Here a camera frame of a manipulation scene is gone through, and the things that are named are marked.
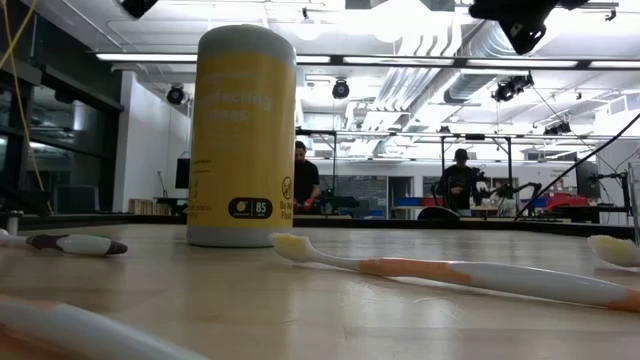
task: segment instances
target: ceiling light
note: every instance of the ceiling light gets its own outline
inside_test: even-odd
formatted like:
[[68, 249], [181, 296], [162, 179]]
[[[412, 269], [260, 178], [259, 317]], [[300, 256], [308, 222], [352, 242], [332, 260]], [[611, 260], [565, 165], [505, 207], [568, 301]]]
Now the ceiling light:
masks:
[[346, 64], [358, 64], [358, 65], [404, 65], [404, 66], [431, 66], [431, 67], [447, 67], [453, 65], [453, 59], [411, 59], [407, 58], [392, 58], [392, 57], [377, 57], [377, 56], [345, 56], [343, 60]]
[[296, 63], [298, 63], [298, 65], [328, 64], [330, 61], [331, 58], [329, 56], [296, 56]]
[[97, 53], [102, 61], [132, 63], [195, 63], [197, 54]]
[[306, 74], [304, 76], [304, 80], [308, 82], [330, 82], [333, 83], [336, 78], [331, 75], [321, 75], [321, 74]]
[[388, 131], [338, 131], [337, 135], [350, 135], [350, 136], [389, 136]]
[[531, 68], [571, 68], [575, 67], [578, 61], [575, 60], [545, 60], [545, 59], [531, 59], [526, 60], [519, 59], [471, 59], [467, 61], [467, 66], [479, 67], [479, 68], [516, 68], [516, 69], [531, 69]]
[[593, 61], [590, 68], [640, 69], [640, 61]]
[[526, 76], [527, 70], [460, 69], [462, 75]]

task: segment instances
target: orange and white toothbrush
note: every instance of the orange and white toothbrush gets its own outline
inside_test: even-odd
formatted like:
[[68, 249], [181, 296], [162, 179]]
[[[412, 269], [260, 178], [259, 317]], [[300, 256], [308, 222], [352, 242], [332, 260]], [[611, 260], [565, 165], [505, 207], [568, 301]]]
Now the orange and white toothbrush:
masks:
[[640, 312], [640, 291], [584, 276], [482, 262], [346, 259], [317, 251], [307, 237], [273, 234], [271, 239], [279, 255], [299, 263], [322, 263], [365, 274], [417, 277], [543, 299]]

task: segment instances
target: table surface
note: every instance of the table surface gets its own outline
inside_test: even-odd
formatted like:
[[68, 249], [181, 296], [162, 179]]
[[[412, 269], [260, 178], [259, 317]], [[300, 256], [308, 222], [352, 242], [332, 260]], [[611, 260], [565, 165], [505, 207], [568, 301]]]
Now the table surface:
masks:
[[[490, 261], [640, 288], [585, 239], [507, 231], [295, 229], [336, 256]], [[272, 249], [186, 244], [185, 227], [50, 233], [110, 236], [109, 259], [3, 248], [0, 291], [66, 302], [212, 359], [637, 359], [640, 315], [293, 265]], [[0, 358], [28, 359], [0, 347]]]

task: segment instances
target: man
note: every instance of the man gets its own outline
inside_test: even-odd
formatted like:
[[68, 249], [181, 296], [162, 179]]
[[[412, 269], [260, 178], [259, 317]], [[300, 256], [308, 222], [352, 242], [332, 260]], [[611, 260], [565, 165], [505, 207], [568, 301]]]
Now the man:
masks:
[[472, 170], [467, 166], [467, 150], [458, 149], [454, 155], [456, 164], [449, 166], [438, 182], [438, 193], [444, 195], [449, 208], [460, 216], [471, 216], [471, 193], [478, 192]]
[[307, 147], [302, 141], [296, 141], [295, 175], [293, 178], [293, 199], [297, 210], [309, 211], [313, 202], [320, 196], [320, 175], [318, 167], [307, 161]]

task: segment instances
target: computer screen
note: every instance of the computer screen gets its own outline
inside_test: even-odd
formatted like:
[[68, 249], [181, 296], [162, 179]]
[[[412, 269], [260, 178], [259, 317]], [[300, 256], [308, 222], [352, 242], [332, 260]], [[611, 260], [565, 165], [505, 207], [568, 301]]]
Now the computer screen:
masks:
[[178, 159], [178, 167], [176, 168], [176, 189], [189, 188], [189, 167], [191, 159]]

